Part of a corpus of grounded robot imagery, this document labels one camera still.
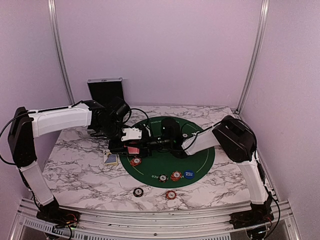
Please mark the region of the red playing card deck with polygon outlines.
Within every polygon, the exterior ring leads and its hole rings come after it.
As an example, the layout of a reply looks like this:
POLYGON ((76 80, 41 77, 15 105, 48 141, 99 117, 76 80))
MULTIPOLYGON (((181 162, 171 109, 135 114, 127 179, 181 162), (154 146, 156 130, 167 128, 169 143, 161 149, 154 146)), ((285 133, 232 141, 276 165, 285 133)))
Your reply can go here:
POLYGON ((137 147, 127 147, 128 155, 129 156, 138 156, 140 154, 140 149, 137 147))

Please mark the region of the blue small blind button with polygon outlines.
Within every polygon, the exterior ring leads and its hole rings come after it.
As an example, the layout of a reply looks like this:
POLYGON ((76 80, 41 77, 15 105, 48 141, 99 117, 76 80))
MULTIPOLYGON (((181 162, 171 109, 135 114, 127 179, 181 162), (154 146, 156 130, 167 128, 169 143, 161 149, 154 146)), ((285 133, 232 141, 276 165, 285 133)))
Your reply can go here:
POLYGON ((192 170, 186 170, 183 173, 185 179, 191 180, 195 177, 195 173, 192 170))

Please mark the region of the black orange 100 chip stack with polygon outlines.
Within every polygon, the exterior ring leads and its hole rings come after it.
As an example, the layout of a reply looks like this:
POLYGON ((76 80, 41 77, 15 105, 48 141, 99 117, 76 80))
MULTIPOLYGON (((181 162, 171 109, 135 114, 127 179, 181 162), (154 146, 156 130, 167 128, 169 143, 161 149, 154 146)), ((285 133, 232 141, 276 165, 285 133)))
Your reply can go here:
POLYGON ((140 187, 137 187, 133 190, 133 195, 137 198, 141 197, 143 194, 144 194, 144 191, 140 187))

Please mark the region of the red beige 5 chip stack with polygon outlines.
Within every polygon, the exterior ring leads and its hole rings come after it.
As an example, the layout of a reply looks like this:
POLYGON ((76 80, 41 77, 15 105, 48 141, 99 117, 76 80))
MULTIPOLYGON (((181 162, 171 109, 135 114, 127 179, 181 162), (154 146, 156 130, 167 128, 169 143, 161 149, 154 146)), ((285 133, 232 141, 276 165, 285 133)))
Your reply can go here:
POLYGON ((166 192, 165 196, 166 196, 166 198, 167 198, 168 200, 174 200, 174 199, 177 197, 177 194, 176 194, 176 192, 173 191, 173 190, 168 190, 168 191, 166 192))

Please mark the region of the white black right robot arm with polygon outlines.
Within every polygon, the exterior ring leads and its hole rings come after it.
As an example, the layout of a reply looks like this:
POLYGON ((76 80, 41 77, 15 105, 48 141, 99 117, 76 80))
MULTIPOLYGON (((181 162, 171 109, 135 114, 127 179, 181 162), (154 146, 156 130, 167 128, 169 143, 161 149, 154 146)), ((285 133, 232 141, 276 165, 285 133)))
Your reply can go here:
POLYGON ((183 135, 182 127, 173 118, 167 117, 163 123, 159 137, 148 131, 142 134, 139 146, 142 153, 150 155, 153 150, 165 149, 177 157, 187 157, 221 146, 227 157, 239 166, 248 186, 251 210, 247 219, 258 224, 271 212, 273 198, 265 185, 265 172, 257 158, 257 138, 245 122, 227 115, 189 137, 183 135))

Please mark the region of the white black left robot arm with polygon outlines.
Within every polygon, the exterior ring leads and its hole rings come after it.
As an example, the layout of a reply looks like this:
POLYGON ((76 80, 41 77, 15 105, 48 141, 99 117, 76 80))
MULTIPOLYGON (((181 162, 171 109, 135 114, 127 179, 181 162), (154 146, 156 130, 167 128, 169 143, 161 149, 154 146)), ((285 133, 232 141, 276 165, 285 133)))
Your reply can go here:
POLYGON ((20 106, 15 110, 7 123, 12 160, 29 191, 38 200, 40 212, 51 222, 60 222, 64 215, 43 170, 61 132, 82 127, 108 139, 119 139, 124 118, 129 113, 130 106, 119 97, 107 106, 95 100, 81 100, 54 108, 28 110, 20 106))

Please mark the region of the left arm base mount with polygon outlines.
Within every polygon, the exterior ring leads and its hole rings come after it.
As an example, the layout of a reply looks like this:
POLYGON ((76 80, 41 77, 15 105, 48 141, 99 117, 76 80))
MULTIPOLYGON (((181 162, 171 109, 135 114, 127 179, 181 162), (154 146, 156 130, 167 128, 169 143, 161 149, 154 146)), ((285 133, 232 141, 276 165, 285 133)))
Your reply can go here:
POLYGON ((79 223, 80 213, 63 208, 42 209, 36 214, 40 220, 55 224, 56 228, 76 227, 79 223))

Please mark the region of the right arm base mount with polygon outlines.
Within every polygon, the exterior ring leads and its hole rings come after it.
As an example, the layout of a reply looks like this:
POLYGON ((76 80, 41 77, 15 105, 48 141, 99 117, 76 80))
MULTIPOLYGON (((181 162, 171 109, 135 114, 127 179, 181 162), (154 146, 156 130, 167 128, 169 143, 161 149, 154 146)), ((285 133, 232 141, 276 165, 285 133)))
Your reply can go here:
POLYGON ((270 221, 273 221, 274 219, 275 218, 272 213, 263 215, 261 212, 247 210, 230 214, 229 223, 233 225, 234 229, 241 229, 268 223, 270 221))

